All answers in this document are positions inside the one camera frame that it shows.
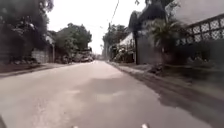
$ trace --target roof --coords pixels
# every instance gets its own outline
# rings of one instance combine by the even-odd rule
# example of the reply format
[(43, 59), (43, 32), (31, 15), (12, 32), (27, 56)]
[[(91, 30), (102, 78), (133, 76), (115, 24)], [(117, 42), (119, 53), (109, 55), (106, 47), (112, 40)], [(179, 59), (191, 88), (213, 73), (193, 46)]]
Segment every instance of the roof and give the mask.
[(149, 4), (142, 12), (132, 12), (128, 27), (132, 31), (139, 30), (145, 20), (154, 20), (157, 18), (165, 18), (165, 11), (158, 4)]

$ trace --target power line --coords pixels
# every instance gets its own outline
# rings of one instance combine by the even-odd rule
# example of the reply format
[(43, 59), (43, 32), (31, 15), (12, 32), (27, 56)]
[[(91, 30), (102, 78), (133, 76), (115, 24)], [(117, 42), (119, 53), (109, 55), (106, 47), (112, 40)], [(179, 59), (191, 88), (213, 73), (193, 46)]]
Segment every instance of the power line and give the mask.
[(117, 7), (118, 7), (118, 5), (119, 5), (119, 2), (120, 2), (120, 0), (117, 1), (117, 6), (116, 6), (116, 8), (115, 8), (115, 10), (114, 10), (114, 14), (113, 14), (113, 17), (112, 17), (110, 23), (112, 23), (112, 21), (113, 21), (113, 19), (114, 19), (114, 16), (115, 16), (115, 14), (116, 14)]

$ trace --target palm tree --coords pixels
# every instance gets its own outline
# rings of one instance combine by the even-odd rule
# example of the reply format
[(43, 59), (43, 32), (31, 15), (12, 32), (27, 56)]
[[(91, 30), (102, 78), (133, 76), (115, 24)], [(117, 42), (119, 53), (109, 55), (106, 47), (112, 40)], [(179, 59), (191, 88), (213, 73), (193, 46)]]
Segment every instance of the palm tree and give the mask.
[(154, 36), (154, 46), (162, 54), (162, 59), (166, 63), (166, 56), (174, 54), (176, 41), (188, 36), (188, 32), (183, 23), (170, 19), (154, 20), (150, 24), (150, 32)]

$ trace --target concrete wall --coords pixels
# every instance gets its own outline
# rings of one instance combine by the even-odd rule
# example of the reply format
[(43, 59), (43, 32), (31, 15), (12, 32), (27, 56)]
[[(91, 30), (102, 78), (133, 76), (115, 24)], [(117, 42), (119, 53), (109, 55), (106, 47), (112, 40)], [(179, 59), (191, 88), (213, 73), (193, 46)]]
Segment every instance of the concrete wall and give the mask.
[(0, 64), (9, 60), (9, 46), (6, 45), (4, 40), (0, 37)]
[(186, 24), (214, 17), (224, 13), (224, 0), (175, 0), (180, 7), (175, 9), (175, 17)]
[(210, 58), (216, 64), (224, 64), (224, 39), (209, 41)]
[(35, 58), (39, 63), (49, 62), (49, 53), (47, 51), (34, 50), (32, 52), (32, 57)]
[(139, 35), (138, 58), (140, 64), (156, 64), (161, 62), (161, 57), (155, 52), (153, 38), (149, 34)]

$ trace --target utility pole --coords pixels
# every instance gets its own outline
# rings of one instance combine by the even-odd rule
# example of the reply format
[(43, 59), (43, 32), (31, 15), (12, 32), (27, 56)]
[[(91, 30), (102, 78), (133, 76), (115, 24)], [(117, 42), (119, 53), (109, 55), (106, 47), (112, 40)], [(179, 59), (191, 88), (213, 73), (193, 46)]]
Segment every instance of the utility pole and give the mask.
[[(110, 31), (111, 31), (111, 24), (113, 22), (113, 19), (114, 19), (114, 16), (115, 16), (116, 12), (117, 12), (117, 8), (118, 8), (119, 3), (120, 3), (120, 0), (117, 1), (117, 5), (115, 7), (114, 14), (113, 14), (112, 19), (111, 19), (111, 21), (109, 23), (109, 28), (108, 28), (109, 29), (108, 30), (108, 32), (109, 32), (108, 36), (109, 37), (110, 37)], [(109, 42), (108, 42), (108, 46), (106, 46), (106, 58), (108, 58), (109, 48), (110, 48), (110, 45), (109, 45)]]
[[(111, 29), (111, 24), (109, 23), (109, 28), (108, 28), (108, 36), (110, 37), (110, 29)], [(106, 43), (106, 59), (110, 59), (110, 54), (109, 54), (109, 42)]]
[(139, 64), (139, 58), (138, 58), (138, 31), (133, 32), (133, 37), (135, 40), (135, 64)]
[(52, 47), (53, 47), (53, 51), (52, 51), (53, 57), (52, 58), (53, 58), (53, 63), (55, 63), (55, 43), (52, 44)]

